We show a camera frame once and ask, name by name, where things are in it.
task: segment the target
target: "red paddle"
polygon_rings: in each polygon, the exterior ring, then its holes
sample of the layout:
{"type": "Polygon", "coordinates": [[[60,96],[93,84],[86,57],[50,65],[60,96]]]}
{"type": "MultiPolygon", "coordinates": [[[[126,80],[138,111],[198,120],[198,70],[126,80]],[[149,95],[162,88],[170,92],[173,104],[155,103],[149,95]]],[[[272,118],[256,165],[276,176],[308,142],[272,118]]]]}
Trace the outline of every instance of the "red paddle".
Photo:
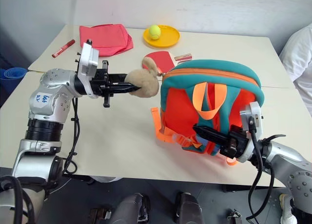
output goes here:
{"type": "Polygon", "coordinates": [[[146,57],[150,57],[155,61],[160,73],[167,73],[172,68],[176,67],[179,63],[193,59],[190,53],[174,57],[170,52],[166,51],[152,52],[147,54],[146,57]]]}

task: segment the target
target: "plush toy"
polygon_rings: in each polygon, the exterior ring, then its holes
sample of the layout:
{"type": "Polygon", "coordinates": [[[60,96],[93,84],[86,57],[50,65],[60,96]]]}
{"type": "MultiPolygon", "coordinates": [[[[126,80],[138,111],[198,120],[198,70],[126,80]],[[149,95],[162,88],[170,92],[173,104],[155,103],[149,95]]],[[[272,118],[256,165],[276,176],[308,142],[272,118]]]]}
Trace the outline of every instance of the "plush toy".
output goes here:
{"type": "Polygon", "coordinates": [[[139,90],[130,92],[130,95],[141,98],[148,98],[155,96],[159,90],[159,83],[157,79],[158,68],[155,61],[150,57],[144,57],[142,61],[147,69],[136,69],[131,71],[125,78],[125,82],[131,83],[139,90]]]}

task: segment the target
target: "white table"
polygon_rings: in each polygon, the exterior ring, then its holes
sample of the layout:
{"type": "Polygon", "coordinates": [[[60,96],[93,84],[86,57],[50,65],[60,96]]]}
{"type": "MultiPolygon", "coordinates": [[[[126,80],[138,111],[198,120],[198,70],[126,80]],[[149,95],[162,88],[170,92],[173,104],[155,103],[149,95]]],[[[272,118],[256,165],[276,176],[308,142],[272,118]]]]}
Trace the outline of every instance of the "white table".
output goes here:
{"type": "MultiPolygon", "coordinates": [[[[109,61],[109,72],[129,72],[141,67],[143,57],[157,50],[149,46],[142,38],[142,29],[127,29],[132,36],[134,48],[111,57],[102,57],[109,61]]],[[[236,35],[218,35],[181,32],[180,41],[165,49],[175,56],[191,53],[194,59],[215,59],[234,61],[250,67],[259,76],[265,87],[294,88],[280,62],[269,38],[236,35]]],[[[48,71],[53,68],[77,69],[77,52],[81,51],[79,26],[66,25],[47,47],[43,54],[29,67],[34,71],[48,71]],[[51,55],[71,39],[76,43],[56,58],[51,55]]]]}
{"type": "MultiPolygon", "coordinates": [[[[0,110],[0,166],[12,167],[28,121],[28,100],[38,87],[42,74],[28,72],[0,110]]],[[[263,137],[286,134],[276,139],[298,150],[312,161],[312,119],[296,89],[263,88],[265,103],[263,137]]],[[[116,94],[111,107],[102,107],[102,98],[79,99],[81,134],[77,144],[78,174],[251,185],[256,169],[247,162],[228,166],[223,156],[198,155],[177,144],[159,142],[154,135],[151,107],[160,106],[160,94],[140,99],[116,94]]],[[[66,157],[73,141],[71,109],[62,131],[62,150],[66,157]]],[[[259,185],[268,186],[263,175],[259,185]]],[[[282,185],[275,181],[275,186],[282,185]]]]}

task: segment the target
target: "pink towel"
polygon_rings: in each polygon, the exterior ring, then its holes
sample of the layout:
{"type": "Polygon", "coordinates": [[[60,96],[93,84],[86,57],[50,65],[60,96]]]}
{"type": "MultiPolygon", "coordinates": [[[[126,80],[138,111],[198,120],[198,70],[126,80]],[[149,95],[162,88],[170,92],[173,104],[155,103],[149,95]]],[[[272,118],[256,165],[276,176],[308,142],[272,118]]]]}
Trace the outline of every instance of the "pink towel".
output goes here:
{"type": "Polygon", "coordinates": [[[92,47],[99,50],[100,57],[112,56],[133,48],[131,36],[122,24],[80,26],[80,46],[92,40],[92,47]]]}

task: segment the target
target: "yellow tennis ball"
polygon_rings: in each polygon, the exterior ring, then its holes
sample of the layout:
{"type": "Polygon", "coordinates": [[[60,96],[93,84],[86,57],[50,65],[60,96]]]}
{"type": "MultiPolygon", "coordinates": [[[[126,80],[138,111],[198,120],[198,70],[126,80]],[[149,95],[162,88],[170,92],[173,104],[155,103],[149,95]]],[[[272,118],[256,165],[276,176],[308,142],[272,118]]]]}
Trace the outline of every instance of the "yellow tennis ball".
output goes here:
{"type": "Polygon", "coordinates": [[[158,25],[152,25],[148,32],[153,40],[158,40],[161,34],[160,27],[158,25]]]}

